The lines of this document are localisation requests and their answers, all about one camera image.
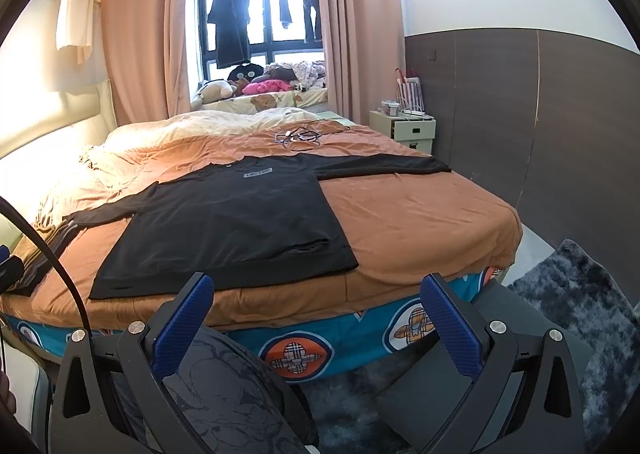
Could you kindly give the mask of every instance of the window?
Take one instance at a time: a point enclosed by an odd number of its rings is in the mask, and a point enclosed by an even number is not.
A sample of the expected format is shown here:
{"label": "window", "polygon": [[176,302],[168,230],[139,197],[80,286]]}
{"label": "window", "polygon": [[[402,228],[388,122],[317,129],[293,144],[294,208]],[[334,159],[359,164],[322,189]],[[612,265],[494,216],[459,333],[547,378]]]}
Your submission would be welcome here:
{"label": "window", "polygon": [[[226,79],[235,68],[219,70],[216,65],[216,25],[207,23],[213,0],[199,1],[200,44],[205,79]],[[324,60],[322,41],[305,42],[305,13],[303,0],[288,0],[292,23],[284,28],[280,22],[280,0],[249,0],[250,22],[247,25],[252,58],[260,66],[271,62],[300,62]],[[311,22],[316,12],[311,8]]]}

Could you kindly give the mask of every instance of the clothing label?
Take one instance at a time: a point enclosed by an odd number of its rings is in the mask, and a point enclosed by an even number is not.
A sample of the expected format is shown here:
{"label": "clothing label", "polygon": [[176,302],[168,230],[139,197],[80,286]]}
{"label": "clothing label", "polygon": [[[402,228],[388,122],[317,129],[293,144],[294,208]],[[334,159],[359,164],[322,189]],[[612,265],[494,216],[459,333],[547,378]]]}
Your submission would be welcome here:
{"label": "clothing label", "polygon": [[251,178],[253,176],[262,176],[263,174],[269,174],[269,173],[273,173],[273,167],[270,167],[269,169],[264,169],[262,171],[256,171],[255,173],[246,173],[244,177]]}

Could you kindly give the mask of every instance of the pink curtain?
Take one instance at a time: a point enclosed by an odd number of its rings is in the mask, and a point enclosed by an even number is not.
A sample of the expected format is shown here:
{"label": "pink curtain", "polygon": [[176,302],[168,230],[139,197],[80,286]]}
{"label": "pink curtain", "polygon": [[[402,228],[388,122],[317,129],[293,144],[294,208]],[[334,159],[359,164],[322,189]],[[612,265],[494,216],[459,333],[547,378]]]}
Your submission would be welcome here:
{"label": "pink curtain", "polygon": [[320,0],[329,102],[367,124],[369,110],[396,98],[404,59],[400,0]]}
{"label": "pink curtain", "polygon": [[118,124],[190,110],[185,0],[102,0],[102,38]]}

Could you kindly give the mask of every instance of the metal bolt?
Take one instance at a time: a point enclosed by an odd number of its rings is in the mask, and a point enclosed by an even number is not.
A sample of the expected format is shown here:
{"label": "metal bolt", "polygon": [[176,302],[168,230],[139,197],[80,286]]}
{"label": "metal bolt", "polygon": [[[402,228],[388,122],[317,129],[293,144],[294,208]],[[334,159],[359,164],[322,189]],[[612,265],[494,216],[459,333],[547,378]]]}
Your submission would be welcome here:
{"label": "metal bolt", "polygon": [[137,335],[138,333],[141,333],[144,328],[145,323],[140,320],[136,320],[129,324],[129,327],[127,329],[132,335]]}
{"label": "metal bolt", "polygon": [[505,331],[507,331],[507,325],[504,322],[500,321],[500,320],[492,321],[492,323],[489,325],[489,328],[491,328],[491,331],[493,331],[494,333],[497,333],[499,335],[501,335]]}
{"label": "metal bolt", "polygon": [[562,340],[562,333],[560,333],[557,329],[552,329],[551,331],[549,331],[549,336],[556,342]]}
{"label": "metal bolt", "polygon": [[86,337],[86,331],[84,331],[83,329],[77,329],[76,331],[74,331],[73,333],[71,333],[71,340],[73,342],[79,342],[81,341],[84,337]]}

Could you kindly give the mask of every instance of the headboard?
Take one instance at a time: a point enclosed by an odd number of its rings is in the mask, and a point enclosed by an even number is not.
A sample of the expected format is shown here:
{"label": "headboard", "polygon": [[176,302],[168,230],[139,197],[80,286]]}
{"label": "headboard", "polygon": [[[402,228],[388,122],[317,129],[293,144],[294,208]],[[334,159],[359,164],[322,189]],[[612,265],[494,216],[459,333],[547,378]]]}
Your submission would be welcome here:
{"label": "headboard", "polygon": [[[107,80],[49,92],[16,107],[16,112],[20,116],[10,124],[0,124],[0,195],[31,221],[64,165],[86,145],[102,144],[116,128],[111,85]],[[30,121],[34,113],[38,119]],[[0,216],[0,244],[13,248],[20,236]]]}

